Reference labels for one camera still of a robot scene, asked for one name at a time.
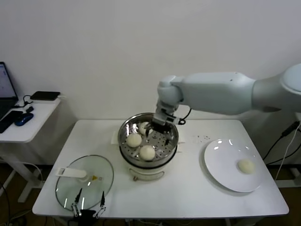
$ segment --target phone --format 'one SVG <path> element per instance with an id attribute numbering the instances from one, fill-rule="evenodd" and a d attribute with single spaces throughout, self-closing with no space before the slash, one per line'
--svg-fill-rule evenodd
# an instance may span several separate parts
<path id="1" fill-rule="evenodd" d="M 60 95 L 60 92 L 43 92 L 43 91 L 37 91 L 35 92 L 30 99 L 31 100 L 48 100 L 53 101 L 57 99 L 57 96 Z"/>
<path id="2" fill-rule="evenodd" d="M 11 111 L 0 121 L 0 133 L 3 133 L 21 115 L 21 111 Z"/>

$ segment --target computer mouse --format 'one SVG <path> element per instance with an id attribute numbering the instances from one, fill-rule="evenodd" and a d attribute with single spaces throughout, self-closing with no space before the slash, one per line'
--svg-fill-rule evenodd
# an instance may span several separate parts
<path id="1" fill-rule="evenodd" d="M 21 114 L 15 120 L 15 125 L 16 126 L 23 126 L 25 123 L 27 123 L 32 118 L 33 118 L 33 113 L 24 113 L 24 114 Z"/>

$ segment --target floor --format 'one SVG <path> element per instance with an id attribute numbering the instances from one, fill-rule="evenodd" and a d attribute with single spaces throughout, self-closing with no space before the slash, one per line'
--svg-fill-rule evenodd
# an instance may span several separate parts
<path id="1" fill-rule="evenodd" d="M 9 176 L 11 172 L 11 168 L 6 164 L 0 164 L 0 182 L 4 183 L 6 178 Z M 270 172 L 272 175 L 275 175 L 277 170 L 271 169 Z M 50 169 L 43 170 L 43 177 L 47 177 Z M 282 170 L 279 179 L 292 179 L 292 175 L 286 169 Z M 18 203 L 17 199 L 22 189 L 25 187 L 26 181 L 18 174 L 15 174 L 14 178 L 10 182 L 7 188 L 8 198 L 10 202 L 10 215 L 16 214 L 21 210 L 30 210 L 34 205 L 36 198 L 39 195 L 39 190 L 35 189 L 31 192 L 29 198 L 26 203 Z M 284 196 L 289 208 L 290 213 L 285 216 L 280 217 L 270 217 L 264 218 L 262 221 L 257 223 L 257 226 L 301 226 L 301 188 L 283 188 L 280 189 L 282 195 Z M 0 226 L 4 225 L 8 219 L 8 205 L 5 195 L 3 194 L 0 197 Z M 19 223 L 14 222 L 13 226 L 21 226 L 23 224 L 22 220 L 27 221 L 27 226 L 62 226 L 59 222 L 53 221 L 52 218 L 48 217 L 40 217 L 34 215 L 31 211 L 25 215 L 25 218 L 20 218 Z M 157 223 L 156 220 L 148 221 L 152 223 Z M 132 221 L 129 223 L 130 226 L 147 226 L 152 224 L 144 224 L 139 221 Z M 194 220 L 190 223 L 190 220 L 164 220 L 164 226 L 181 226 L 188 225 L 189 226 L 225 226 L 225 221 L 223 219 L 212 219 L 212 220 Z M 125 226 L 128 225 L 124 220 L 99 220 L 96 224 L 97 226 Z"/>

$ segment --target laptop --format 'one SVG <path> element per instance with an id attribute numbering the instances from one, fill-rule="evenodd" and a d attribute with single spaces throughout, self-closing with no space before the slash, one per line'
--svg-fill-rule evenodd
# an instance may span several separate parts
<path id="1" fill-rule="evenodd" d="M 0 119 L 17 103 L 18 97 L 4 62 L 0 62 Z"/>

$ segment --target cable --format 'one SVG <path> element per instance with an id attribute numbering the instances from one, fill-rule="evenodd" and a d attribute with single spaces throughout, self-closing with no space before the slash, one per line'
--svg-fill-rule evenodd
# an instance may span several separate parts
<path id="1" fill-rule="evenodd" d="M 27 224 L 27 219 L 26 219 L 25 216 L 22 216 L 20 218 L 12 220 L 9 225 L 10 226 L 16 226 L 16 225 L 18 225 L 18 226 L 26 226 L 26 224 Z"/>
<path id="2" fill-rule="evenodd" d="M 193 221 L 194 221 L 194 219 L 192 219 L 192 220 L 191 220 L 189 223 L 187 223 L 187 224 L 182 224 L 182 223 L 180 223 L 178 220 L 176 220 L 176 222 L 177 222 L 178 224 L 183 225 L 183 226 L 190 225 Z"/>
<path id="3" fill-rule="evenodd" d="M 300 147 L 301 147 L 301 144 L 299 144 L 299 146 L 297 147 L 297 149 L 296 149 L 293 153 L 291 153 L 291 154 L 289 154 L 288 156 L 286 156 L 285 159 L 287 159 L 287 158 L 291 157 L 293 154 L 295 154 L 295 153 L 300 149 Z M 278 159 L 278 160 L 276 160 L 276 161 L 270 162 L 270 163 L 267 164 L 267 166 L 268 166 L 268 165 L 271 165 L 271 164 L 273 164 L 273 163 L 276 163 L 276 162 L 278 162 L 278 161 L 281 161 L 281 160 L 282 160 L 282 159 Z"/>
<path id="4" fill-rule="evenodd" d="M 169 117 L 176 118 L 174 115 L 168 114 L 168 113 L 166 113 L 165 111 L 164 111 L 164 114 L 166 114 L 166 115 L 169 116 Z"/>
<path id="5" fill-rule="evenodd" d="M 25 107 L 25 106 L 33 103 L 33 101 L 31 101 L 31 102 L 26 101 L 25 97 L 31 97 L 31 95 L 25 95 L 25 96 L 23 96 L 23 106 L 15 105 L 12 108 L 22 108 L 22 107 Z"/>
<path id="6" fill-rule="evenodd" d="M 279 167 L 278 172 L 277 172 L 277 174 L 276 174 L 275 180 L 277 180 L 277 178 L 278 178 L 278 175 L 279 175 L 279 172 L 280 172 L 280 170 L 281 170 L 281 167 L 282 167 L 282 165 L 283 165 L 283 163 L 284 163 L 284 160 L 285 160 L 287 151 L 288 151 L 289 147 L 291 146 L 291 144 L 293 143 L 293 140 L 295 139 L 296 134 L 297 134 L 297 131 L 298 131 L 298 129 L 299 129 L 300 126 L 301 126 L 301 122 L 299 122 L 299 126 L 297 127 L 297 129 L 296 129 L 296 131 L 295 131 L 295 133 L 294 133 L 294 135 L 293 135 L 293 138 L 292 138 L 291 142 L 289 143 L 289 145 L 288 145 L 287 148 L 286 148 L 286 151 L 285 151 L 284 156 L 283 156 L 283 160 L 282 160 L 282 162 L 281 162 L 281 164 L 280 164 L 280 167 Z"/>
<path id="7" fill-rule="evenodd" d="M 274 148 L 274 146 L 279 142 L 279 140 L 290 135 L 295 129 L 298 130 L 299 132 L 301 132 L 301 130 L 298 129 L 299 124 L 300 124 L 299 121 L 295 121 L 287 129 L 285 129 L 281 133 L 281 136 L 279 137 L 279 139 L 272 145 L 272 147 L 269 149 L 268 153 L 263 157 L 263 160 L 265 160 L 267 158 L 267 156 L 269 155 L 271 150 Z"/>
<path id="8" fill-rule="evenodd" d="M 187 114 L 184 118 L 182 118 L 183 120 L 187 119 L 187 117 L 188 117 L 188 116 L 190 115 L 190 113 L 191 113 L 191 110 L 192 110 L 192 109 L 190 109 L 189 112 L 188 112 L 188 114 Z"/>
<path id="9" fill-rule="evenodd" d="M 31 95 L 25 95 L 25 96 L 23 96 L 23 102 L 24 102 L 25 106 L 28 105 L 28 104 L 32 104 L 33 103 L 33 101 L 31 101 L 31 102 L 26 101 L 25 97 L 32 97 L 32 96 Z"/>
<path id="10" fill-rule="evenodd" d="M 0 161 L 1 162 L 14 162 L 14 163 L 22 163 L 22 164 L 25 164 L 25 165 L 32 165 L 38 170 L 38 172 L 41 176 L 41 181 L 44 181 L 42 171 L 35 164 L 29 163 L 29 162 L 24 162 L 24 161 L 4 161 L 4 160 L 1 160 L 1 159 L 0 159 Z"/>
<path id="11" fill-rule="evenodd" d="M 272 145 L 272 147 L 269 149 L 268 153 L 266 153 L 266 155 L 262 158 L 263 160 L 265 160 L 267 158 L 267 156 L 269 155 L 269 153 L 271 152 L 271 150 L 273 149 L 273 147 L 275 147 L 275 145 L 283 138 L 283 136 L 279 137 L 278 140 L 276 140 L 276 142 Z"/>
<path id="12" fill-rule="evenodd" d="M 31 211 L 32 211 L 32 209 L 26 209 L 26 210 L 18 211 L 17 213 L 13 214 L 13 215 L 10 217 L 10 223 L 12 223 L 13 220 L 15 220 L 15 219 L 18 219 L 18 218 L 21 218 L 21 217 L 25 216 L 26 214 L 28 214 L 28 213 L 31 212 Z M 2 226 L 2 225 L 8 226 L 8 223 L 6 222 L 6 223 L 0 224 L 0 226 Z"/>
<path id="13" fill-rule="evenodd" d="M 7 223 L 7 225 L 9 225 L 9 223 L 10 223 L 10 203 L 9 203 L 9 199 L 8 199 L 8 193 L 7 193 L 5 187 L 3 186 L 3 184 L 1 182 L 0 182 L 0 185 L 1 185 L 2 189 L 4 190 L 6 200 L 8 202 L 8 223 Z"/>
<path id="14" fill-rule="evenodd" d="M 24 212 L 24 211 L 25 211 L 25 213 L 22 213 L 21 215 L 19 215 L 19 216 L 17 216 L 17 217 L 13 217 L 14 215 L 16 215 L 16 214 L 18 214 L 18 213 L 20 213 L 20 212 Z M 19 211 L 19 212 L 15 213 L 14 215 L 12 215 L 12 217 L 11 217 L 10 219 L 11 219 L 11 220 L 14 220 L 14 219 L 23 217 L 23 216 L 25 216 L 26 214 L 28 214 L 28 213 L 31 212 L 31 211 L 32 211 L 32 209 L 30 209 L 30 210 L 22 210 L 22 211 Z"/>

